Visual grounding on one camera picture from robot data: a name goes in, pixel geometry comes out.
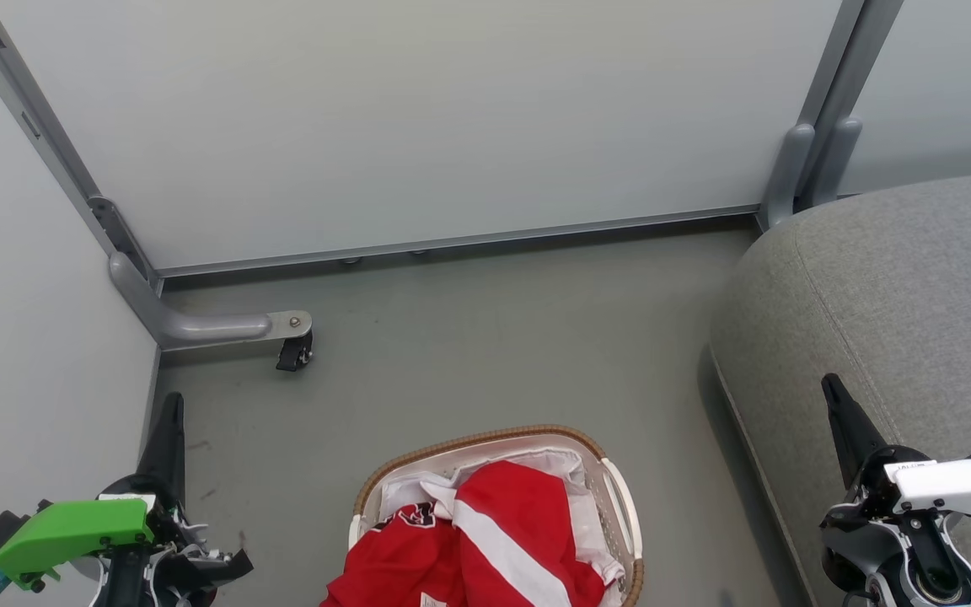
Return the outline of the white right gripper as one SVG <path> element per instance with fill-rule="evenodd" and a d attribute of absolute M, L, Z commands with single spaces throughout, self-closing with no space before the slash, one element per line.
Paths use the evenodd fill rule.
<path fill-rule="evenodd" d="M 824 375 L 821 388 L 841 480 L 849 489 L 867 458 L 888 445 L 839 375 Z M 873 473 L 874 480 L 861 492 L 863 518 L 888 519 L 909 512 L 971 518 L 971 457 L 887 462 L 874 465 Z"/>

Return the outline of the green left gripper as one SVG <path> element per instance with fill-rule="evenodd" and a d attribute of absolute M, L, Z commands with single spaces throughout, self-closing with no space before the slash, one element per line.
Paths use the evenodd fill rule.
<path fill-rule="evenodd" d="M 74 565 L 97 587 L 93 606 L 209 606 L 254 570 L 245 551 L 213 549 L 186 517 L 185 401 L 166 395 L 137 474 L 96 498 L 41 501 L 34 515 L 0 514 L 0 594 L 38 594 Z"/>

